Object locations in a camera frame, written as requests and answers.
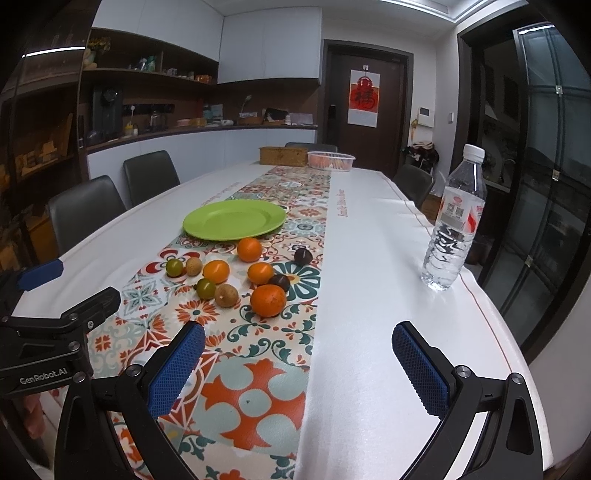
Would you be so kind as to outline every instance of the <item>bottle label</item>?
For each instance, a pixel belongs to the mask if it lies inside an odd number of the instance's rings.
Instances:
[[[461,233],[473,234],[484,210],[484,200],[463,190],[446,187],[437,220]]]

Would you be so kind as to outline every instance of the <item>gray chair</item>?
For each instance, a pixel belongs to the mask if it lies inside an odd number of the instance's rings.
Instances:
[[[134,207],[180,185],[173,161],[166,150],[146,153],[123,163],[131,205]]]
[[[107,175],[60,193],[47,207],[60,255],[125,211],[119,192]]]
[[[394,176],[394,183],[420,209],[433,188],[435,179],[426,171],[405,164],[398,169],[398,173]]]
[[[299,143],[287,142],[286,147],[307,148],[311,152],[334,152],[337,153],[336,145],[328,145],[323,143]]]

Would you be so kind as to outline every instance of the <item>dining table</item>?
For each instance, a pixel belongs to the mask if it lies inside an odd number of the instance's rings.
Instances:
[[[290,280],[273,318],[250,305],[254,286],[236,242],[207,242],[182,229],[191,211],[226,199],[261,199],[287,212],[259,237],[261,261]],[[161,428],[199,479],[396,479],[439,419],[425,411],[392,351],[392,330],[411,322],[453,365],[480,377],[525,378],[544,469],[553,464],[543,407],[503,318],[462,268],[444,292],[420,279],[433,226],[378,171],[329,172],[243,164],[168,190],[117,217],[63,254],[61,277],[25,292],[16,316],[59,317],[106,287],[121,306],[88,335],[95,377],[144,364],[186,322],[206,346]],[[294,262],[306,247],[308,265]],[[195,277],[170,278],[171,258],[223,259],[239,301],[221,308],[196,296]],[[56,427],[67,388],[42,405]],[[151,478],[120,414],[111,419],[135,473]],[[486,413],[478,413],[446,478],[460,477]]]

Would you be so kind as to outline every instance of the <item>white tablecloth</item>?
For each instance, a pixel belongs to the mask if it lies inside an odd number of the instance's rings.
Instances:
[[[210,173],[126,212],[64,254],[63,275],[25,293],[14,315],[59,316],[107,286],[121,288],[180,233],[187,213],[228,197],[269,168]],[[392,329],[403,320],[454,365],[468,365],[481,377],[520,372],[534,402],[544,468],[552,464],[527,364],[473,275],[463,268],[442,293],[421,282],[430,233],[427,219],[382,174],[333,173],[297,479],[399,478],[428,441],[438,419],[425,412],[392,353]],[[463,473],[485,416],[476,416],[446,478]]]

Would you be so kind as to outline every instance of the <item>green plate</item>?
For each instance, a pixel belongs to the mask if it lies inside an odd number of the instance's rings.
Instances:
[[[189,213],[184,230],[203,240],[226,242],[271,232],[285,222],[286,212],[263,200],[224,200]]]

